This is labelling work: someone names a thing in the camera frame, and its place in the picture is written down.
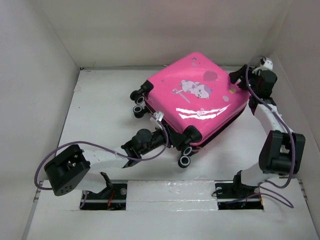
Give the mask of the pink hard-shell suitcase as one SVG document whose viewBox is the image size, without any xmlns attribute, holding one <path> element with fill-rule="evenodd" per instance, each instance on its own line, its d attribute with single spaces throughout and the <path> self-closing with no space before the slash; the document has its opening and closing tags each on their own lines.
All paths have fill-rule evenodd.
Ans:
<svg viewBox="0 0 320 240">
<path fill-rule="evenodd" d="M 148 77 L 130 99 L 136 118 L 160 113 L 169 146 L 180 151 L 178 165 L 187 168 L 244 111 L 249 96 L 212 60 L 192 52 Z"/>
</svg>

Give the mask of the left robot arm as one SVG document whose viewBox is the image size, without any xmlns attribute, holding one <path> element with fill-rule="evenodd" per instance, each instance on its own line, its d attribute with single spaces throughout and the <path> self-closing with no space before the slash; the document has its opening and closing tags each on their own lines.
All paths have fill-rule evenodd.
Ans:
<svg viewBox="0 0 320 240">
<path fill-rule="evenodd" d="M 117 150 L 94 143 L 89 145 L 96 147 L 96 150 L 81 149 L 80 145 L 85 143 L 71 142 L 45 164 L 44 171 L 55 196 L 82 190 L 107 198 L 115 187 L 106 169 L 126 169 L 159 157 L 160 153 L 148 158 L 143 158 L 143 155 L 159 147 L 162 147 L 163 153 L 170 146 L 170 135 L 165 128 L 154 132 L 141 129 Z"/>
</svg>

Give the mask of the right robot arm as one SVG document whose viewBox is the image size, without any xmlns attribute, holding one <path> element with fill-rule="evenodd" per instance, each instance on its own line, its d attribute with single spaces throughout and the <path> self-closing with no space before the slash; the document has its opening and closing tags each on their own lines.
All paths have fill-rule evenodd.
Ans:
<svg viewBox="0 0 320 240">
<path fill-rule="evenodd" d="M 249 92 L 248 106 L 252 114 L 260 121 L 266 140 L 260 151 L 258 162 L 245 170 L 240 170 L 231 184 L 231 191 L 237 197 L 243 197 L 249 189 L 261 183 L 269 183 L 271 178 L 286 176 L 286 188 L 302 161 L 306 138 L 294 132 L 278 112 L 272 98 L 273 87 L 278 80 L 271 67 L 253 67 L 243 65 L 229 74 L 230 83 Z"/>
</svg>

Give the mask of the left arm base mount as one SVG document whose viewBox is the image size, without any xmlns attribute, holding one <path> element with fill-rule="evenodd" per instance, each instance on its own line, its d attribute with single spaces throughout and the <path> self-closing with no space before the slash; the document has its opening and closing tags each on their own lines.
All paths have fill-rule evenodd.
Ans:
<svg viewBox="0 0 320 240">
<path fill-rule="evenodd" d="M 105 172 L 100 172 L 104 188 L 98 193 L 84 191 L 79 209 L 83 211 L 125 211 L 128 181 L 112 181 Z"/>
</svg>

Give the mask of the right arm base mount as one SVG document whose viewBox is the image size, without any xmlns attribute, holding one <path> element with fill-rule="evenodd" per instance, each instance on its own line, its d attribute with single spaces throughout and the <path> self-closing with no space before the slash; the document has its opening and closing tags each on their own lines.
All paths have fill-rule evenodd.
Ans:
<svg viewBox="0 0 320 240">
<path fill-rule="evenodd" d="M 218 210 L 264 210 L 260 189 L 243 184 L 241 171 L 232 181 L 218 181 L 214 187 L 211 196 L 216 197 Z"/>
</svg>

